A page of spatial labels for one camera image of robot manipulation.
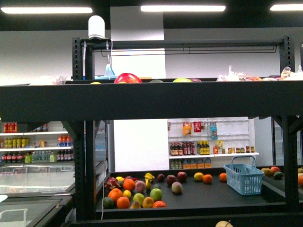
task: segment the fluorescent light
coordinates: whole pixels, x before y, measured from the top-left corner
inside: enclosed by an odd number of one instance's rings
[[[71,14],[92,13],[89,7],[2,7],[8,14]]]
[[[271,11],[303,11],[303,4],[276,4],[270,8]]]
[[[223,12],[225,6],[141,6],[143,12]]]

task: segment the basket handle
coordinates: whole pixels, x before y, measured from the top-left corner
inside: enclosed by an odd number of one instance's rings
[[[232,165],[233,165],[233,161],[236,159],[236,158],[239,158],[239,157],[252,157],[253,158],[253,161],[252,161],[252,164],[251,164],[251,168],[254,168],[256,169],[256,159],[255,157],[253,157],[252,155],[243,155],[243,156],[235,156],[232,158],[232,162],[231,162],[231,169],[233,169]]]

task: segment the avocado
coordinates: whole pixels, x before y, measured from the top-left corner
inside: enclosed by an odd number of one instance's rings
[[[283,178],[283,176],[284,176],[284,174],[282,172],[277,171],[274,173],[275,180],[281,180]]]

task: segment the ceiling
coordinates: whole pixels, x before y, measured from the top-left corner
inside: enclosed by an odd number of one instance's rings
[[[301,0],[2,0],[4,6],[87,6],[87,15],[9,15],[0,11],[0,31],[87,30],[88,19],[99,15],[110,29],[110,7],[143,4],[223,4],[222,13],[163,13],[165,29],[303,27],[303,12],[271,12],[276,3],[302,3]]]

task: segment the blue plastic basket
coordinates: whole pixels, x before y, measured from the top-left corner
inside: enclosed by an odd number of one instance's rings
[[[239,157],[252,157],[252,165],[234,164]],[[251,155],[236,156],[230,165],[224,165],[227,176],[227,184],[241,195],[261,194],[262,177],[264,172],[256,168],[256,159]]]

